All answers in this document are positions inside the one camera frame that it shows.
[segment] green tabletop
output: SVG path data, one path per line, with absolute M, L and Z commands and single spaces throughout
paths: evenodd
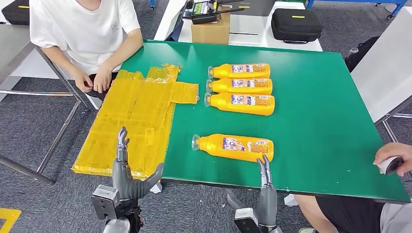
M 199 84 L 197 105 L 177 104 L 166 153 L 164 179 L 225 186 L 260 187 L 257 163 L 192 151 L 192 136 L 213 133 L 267 138 L 279 190 L 409 202 L 396 175 L 372 164 L 383 145 L 338 53 L 147 41 L 122 68 L 142 71 L 182 64 L 178 81 Z M 204 107 L 207 67 L 269 63 L 274 83 L 271 116 Z

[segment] black shorts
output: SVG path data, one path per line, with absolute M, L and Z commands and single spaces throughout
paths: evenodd
M 354 197 L 316 197 L 327 219 L 339 233 L 380 233 L 384 203 Z
M 116 78 L 118 72 L 113 72 L 112 73 L 112 81 Z M 91 74 L 89 75 L 89 78 L 91 79 L 92 82 L 94 82 L 94 78 L 96 77 L 96 74 Z M 104 100 L 104 98 L 106 97 L 106 94 L 109 90 L 103 91 L 103 93 L 99 93 L 98 91 L 95 91 L 93 89 L 91 89 L 91 91 L 89 92 L 85 92 L 86 94 L 88 94 L 89 96 L 92 97 L 96 97 L 99 98 L 101 101 Z

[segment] black bag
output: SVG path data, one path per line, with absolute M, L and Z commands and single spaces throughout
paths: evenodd
M 362 60 L 362 58 L 372 48 L 372 46 L 378 39 L 379 36 L 375 36 L 363 43 L 360 43 L 358 45 L 359 51 L 345 58 L 345 64 L 348 67 L 349 72 L 353 71 L 353 69 L 358 65 L 358 63 Z
M 273 13 L 271 26 L 276 40 L 302 44 L 319 38 L 323 29 L 313 11 L 282 8 Z
M 15 0 L 4 7 L 1 12 L 11 24 L 29 25 L 29 0 Z

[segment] robotic hand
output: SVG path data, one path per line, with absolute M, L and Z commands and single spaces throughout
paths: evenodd
M 149 190 L 163 175 L 163 163 L 146 180 L 132 178 L 127 163 L 127 131 L 122 127 L 118 135 L 117 155 L 113 162 L 113 186 L 99 185 L 91 199 L 99 219 L 109 219 L 103 233 L 137 233 L 144 225 L 140 216 L 138 199 L 146 196 Z
M 261 174 L 261 190 L 255 210 L 246 208 L 232 190 L 227 190 L 227 200 L 236 209 L 235 223 L 242 233 L 282 233 L 276 226 L 277 192 L 272 184 L 270 164 L 266 155 L 263 155 L 263 161 L 257 159 Z

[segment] cardboard box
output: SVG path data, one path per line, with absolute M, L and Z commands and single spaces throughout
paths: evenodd
M 219 7 L 218 10 L 229 10 L 229 7 Z M 229 43 L 230 13 L 220 14 L 217 22 L 193 24 L 192 42 L 227 45 Z

